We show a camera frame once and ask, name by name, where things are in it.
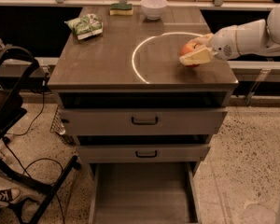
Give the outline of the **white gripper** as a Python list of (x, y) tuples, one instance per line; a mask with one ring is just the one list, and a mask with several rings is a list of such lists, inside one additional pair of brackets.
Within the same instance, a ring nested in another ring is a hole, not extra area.
[(211, 47), (215, 56), (221, 60), (232, 60), (240, 56), (236, 43), (237, 25), (220, 29), (215, 34), (207, 34), (193, 39), (194, 43), (206, 45), (201, 48), (185, 47), (181, 50), (179, 61), (185, 66), (195, 66), (202, 63), (209, 63), (214, 55), (207, 48)]

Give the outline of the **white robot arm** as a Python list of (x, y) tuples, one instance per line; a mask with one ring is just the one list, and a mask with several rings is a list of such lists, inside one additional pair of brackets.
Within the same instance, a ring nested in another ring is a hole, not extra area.
[[(266, 20), (192, 41), (233, 58), (280, 52), (280, 5)], [(203, 224), (280, 224), (280, 104), (236, 102), (195, 176)]]

